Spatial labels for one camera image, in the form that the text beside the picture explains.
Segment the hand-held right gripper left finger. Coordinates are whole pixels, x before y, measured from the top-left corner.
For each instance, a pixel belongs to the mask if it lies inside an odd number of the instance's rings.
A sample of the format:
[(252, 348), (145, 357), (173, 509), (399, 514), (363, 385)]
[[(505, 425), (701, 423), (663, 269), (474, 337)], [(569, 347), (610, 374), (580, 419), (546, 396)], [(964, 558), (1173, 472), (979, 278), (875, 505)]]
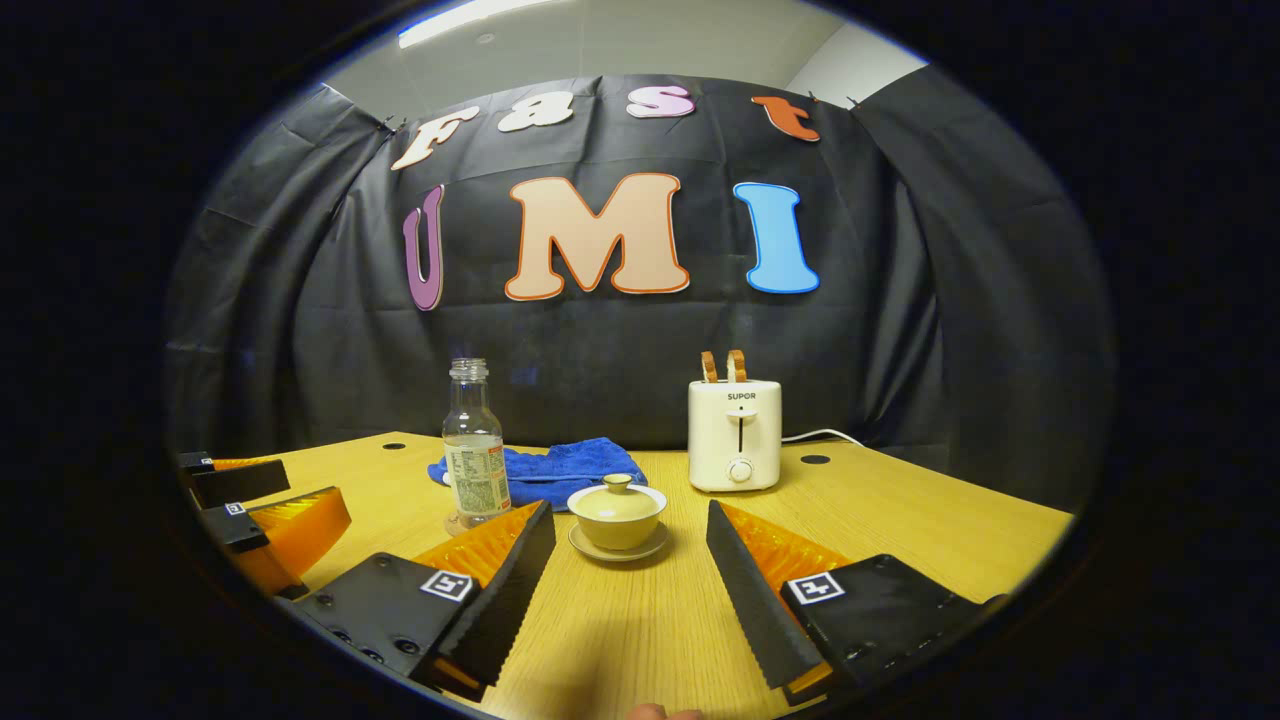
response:
[(554, 548), (553, 511), (539, 501), (416, 559), (374, 553), (296, 602), (294, 615), (411, 682), (480, 701)]

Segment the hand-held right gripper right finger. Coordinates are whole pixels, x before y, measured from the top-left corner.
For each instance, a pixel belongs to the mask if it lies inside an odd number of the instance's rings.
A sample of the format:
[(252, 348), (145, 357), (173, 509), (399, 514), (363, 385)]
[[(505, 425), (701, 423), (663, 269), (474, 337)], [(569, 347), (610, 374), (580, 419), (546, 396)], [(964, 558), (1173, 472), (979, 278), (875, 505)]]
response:
[(891, 553), (851, 560), (719, 501), (707, 547), (767, 685), (792, 706), (906, 676), (1005, 601), (969, 600)]

